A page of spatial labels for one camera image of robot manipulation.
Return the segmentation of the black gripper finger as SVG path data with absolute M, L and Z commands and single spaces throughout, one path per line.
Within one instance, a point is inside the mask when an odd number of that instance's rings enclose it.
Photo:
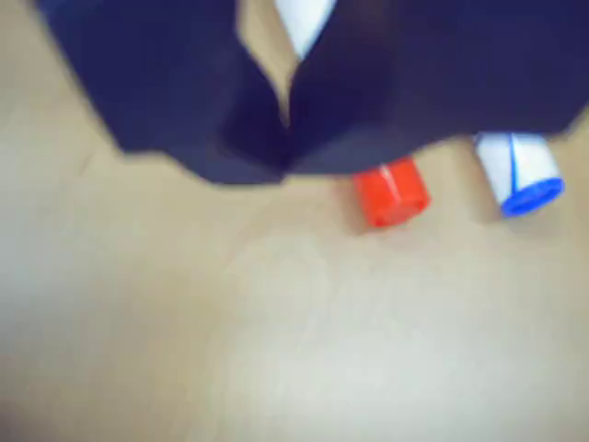
M 283 179 L 286 130 L 237 34 L 233 1 L 39 1 L 93 110 L 127 154 L 157 152 L 212 183 Z
M 557 134 L 588 103 L 584 1 L 284 1 L 291 170 L 349 174 L 447 138 Z

